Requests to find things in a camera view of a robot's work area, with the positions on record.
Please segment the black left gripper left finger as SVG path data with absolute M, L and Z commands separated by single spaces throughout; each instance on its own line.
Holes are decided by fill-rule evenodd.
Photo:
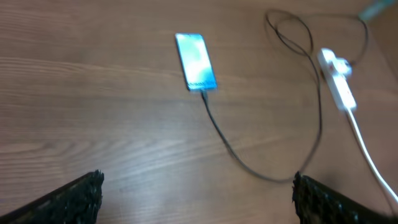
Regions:
M 1 223 L 96 223 L 104 174 L 89 172 L 47 195 L 1 216 Z

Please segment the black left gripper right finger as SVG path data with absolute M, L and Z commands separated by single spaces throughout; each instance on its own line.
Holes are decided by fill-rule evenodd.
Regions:
M 297 172 L 293 184 L 300 224 L 397 224 L 396 216 L 374 212 L 307 175 Z

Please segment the Galaxy smartphone with blue screen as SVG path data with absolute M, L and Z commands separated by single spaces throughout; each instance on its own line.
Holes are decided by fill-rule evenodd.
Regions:
M 188 90 L 216 90 L 218 84 L 203 36 L 176 33 L 175 40 Z

